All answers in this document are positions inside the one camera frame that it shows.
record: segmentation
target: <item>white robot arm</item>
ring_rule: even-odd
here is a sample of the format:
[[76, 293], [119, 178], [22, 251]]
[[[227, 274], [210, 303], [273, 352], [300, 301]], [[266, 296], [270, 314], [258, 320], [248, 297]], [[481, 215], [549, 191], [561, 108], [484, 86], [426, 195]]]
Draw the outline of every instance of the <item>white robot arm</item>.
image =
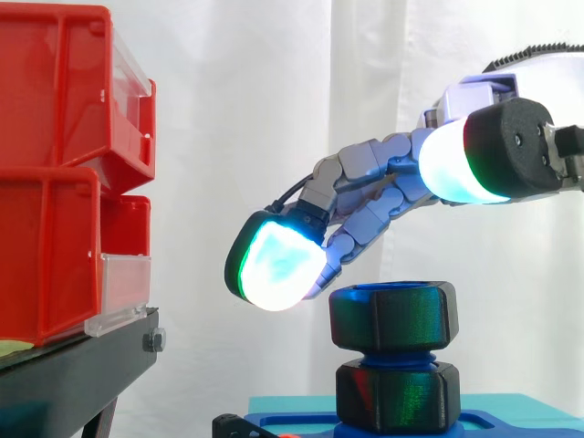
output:
[[[350, 145], [320, 161], [245, 225], [225, 265], [230, 290], [268, 310], [289, 308], [327, 288], [412, 209], [582, 190], [582, 50], [529, 47], [495, 61], [448, 87], [412, 132]], [[286, 204], [297, 190], [297, 202]], [[278, 235], [278, 227], [290, 233]]]

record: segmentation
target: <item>teal base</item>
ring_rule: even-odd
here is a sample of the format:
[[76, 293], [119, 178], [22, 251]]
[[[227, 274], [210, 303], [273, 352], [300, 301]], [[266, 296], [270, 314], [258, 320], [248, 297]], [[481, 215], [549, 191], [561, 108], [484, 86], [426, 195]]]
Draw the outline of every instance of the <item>teal base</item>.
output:
[[[515, 427], [533, 429], [574, 429], [584, 432], [584, 422], [544, 403], [521, 394], [470, 394], [461, 397], [464, 410], [489, 412]], [[331, 412], [336, 410], [334, 396], [254, 397], [249, 413], [261, 412]], [[335, 424], [273, 425], [266, 429], [274, 434], [321, 433]], [[464, 424], [465, 429], [474, 429]]]

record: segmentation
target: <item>black cable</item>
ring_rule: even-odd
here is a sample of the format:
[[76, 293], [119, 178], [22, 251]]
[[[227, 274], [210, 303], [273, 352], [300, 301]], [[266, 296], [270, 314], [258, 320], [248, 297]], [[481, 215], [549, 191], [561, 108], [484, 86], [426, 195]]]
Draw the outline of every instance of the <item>black cable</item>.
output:
[[312, 173], [310, 175], [305, 176], [296, 184], [294, 184], [292, 187], [290, 187], [282, 196], [273, 201], [271, 205], [266, 207], [265, 210], [267, 210], [270, 213], [276, 214], [280, 213], [284, 209], [284, 204], [286, 203], [286, 201], [290, 199], [294, 195], [294, 193], [302, 189], [302, 187], [304, 187], [304, 184], [306, 184], [307, 181], [310, 181], [311, 179]]

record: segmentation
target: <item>white glowing cylinder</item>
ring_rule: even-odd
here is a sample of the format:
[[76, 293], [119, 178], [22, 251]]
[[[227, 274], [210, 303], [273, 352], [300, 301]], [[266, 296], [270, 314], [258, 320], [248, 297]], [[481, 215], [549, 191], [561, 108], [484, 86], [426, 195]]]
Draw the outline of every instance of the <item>white glowing cylinder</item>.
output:
[[434, 130], [420, 150], [420, 175], [426, 187], [453, 203], [504, 203], [509, 198], [491, 193], [476, 179], [464, 153], [466, 118]]

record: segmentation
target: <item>yellow object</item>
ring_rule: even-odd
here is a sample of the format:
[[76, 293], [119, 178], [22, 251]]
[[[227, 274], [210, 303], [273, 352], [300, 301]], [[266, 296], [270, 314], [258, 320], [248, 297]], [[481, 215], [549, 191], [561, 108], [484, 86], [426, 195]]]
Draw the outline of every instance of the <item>yellow object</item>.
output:
[[25, 349], [32, 349], [35, 345], [30, 342], [22, 342], [20, 340], [0, 340], [0, 358], [7, 356], [15, 351], [24, 351]]

